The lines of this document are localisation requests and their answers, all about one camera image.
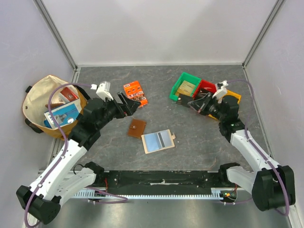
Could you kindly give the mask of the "dark credit card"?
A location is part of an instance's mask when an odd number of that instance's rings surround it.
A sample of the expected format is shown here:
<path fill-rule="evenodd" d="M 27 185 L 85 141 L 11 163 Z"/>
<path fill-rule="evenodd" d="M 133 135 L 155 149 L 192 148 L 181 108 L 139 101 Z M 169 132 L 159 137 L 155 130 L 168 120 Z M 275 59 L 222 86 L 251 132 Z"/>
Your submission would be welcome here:
<path fill-rule="evenodd" d="M 184 94 L 179 94 L 176 104 L 182 105 L 184 107 L 190 108 L 189 103 L 193 101 L 191 96 L 187 96 Z"/>

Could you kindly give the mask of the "brown leather card wallet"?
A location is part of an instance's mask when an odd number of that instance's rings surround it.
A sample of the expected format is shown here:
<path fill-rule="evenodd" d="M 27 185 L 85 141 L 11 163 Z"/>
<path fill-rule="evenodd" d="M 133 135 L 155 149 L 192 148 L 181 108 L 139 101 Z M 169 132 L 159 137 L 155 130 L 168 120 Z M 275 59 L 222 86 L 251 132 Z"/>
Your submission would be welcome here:
<path fill-rule="evenodd" d="M 146 127 L 146 122 L 139 119 L 133 119 L 129 126 L 127 135 L 140 139 L 143 135 L 144 129 Z"/>

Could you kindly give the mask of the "beige card holder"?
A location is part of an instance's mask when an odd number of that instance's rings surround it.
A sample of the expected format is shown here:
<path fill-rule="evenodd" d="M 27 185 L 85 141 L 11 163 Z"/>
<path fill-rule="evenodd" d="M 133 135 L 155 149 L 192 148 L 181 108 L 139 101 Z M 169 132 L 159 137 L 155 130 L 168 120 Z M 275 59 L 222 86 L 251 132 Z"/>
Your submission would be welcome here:
<path fill-rule="evenodd" d="M 175 138 L 175 134 L 171 133 L 169 129 L 141 136 L 145 154 L 175 147 Z"/>

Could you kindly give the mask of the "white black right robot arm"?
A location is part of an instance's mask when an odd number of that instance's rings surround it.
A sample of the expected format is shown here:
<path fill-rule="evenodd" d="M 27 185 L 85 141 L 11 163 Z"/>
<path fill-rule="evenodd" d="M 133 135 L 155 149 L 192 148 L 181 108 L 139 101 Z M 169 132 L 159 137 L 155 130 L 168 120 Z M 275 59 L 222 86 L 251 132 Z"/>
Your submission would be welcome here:
<path fill-rule="evenodd" d="M 282 166 L 268 155 L 253 139 L 238 116 L 238 100 L 226 95 L 219 103 L 211 93 L 187 105 L 200 115 L 212 115 L 219 121 L 219 131 L 246 159 L 252 171 L 246 171 L 237 163 L 221 165 L 218 183 L 228 187 L 232 183 L 251 194 L 260 211 L 289 207 L 295 204 L 295 176 L 292 168 Z"/>

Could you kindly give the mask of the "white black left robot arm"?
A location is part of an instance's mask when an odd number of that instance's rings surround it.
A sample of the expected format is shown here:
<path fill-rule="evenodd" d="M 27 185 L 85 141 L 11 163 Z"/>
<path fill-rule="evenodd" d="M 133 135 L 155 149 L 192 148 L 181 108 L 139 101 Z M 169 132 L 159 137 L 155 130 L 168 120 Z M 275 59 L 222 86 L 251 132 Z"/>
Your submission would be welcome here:
<path fill-rule="evenodd" d="M 16 195 L 25 215 L 30 214 L 46 225 L 81 189 L 90 185 L 98 187 L 104 183 L 104 169 L 94 162 L 86 164 L 79 174 L 69 180 L 64 181 L 64 178 L 101 136 L 103 127 L 114 118 L 133 115 L 140 106 L 140 102 L 131 100 L 122 93 L 118 93 L 118 97 L 120 103 L 115 99 L 89 99 L 55 159 L 29 186 L 21 185 L 17 189 Z"/>

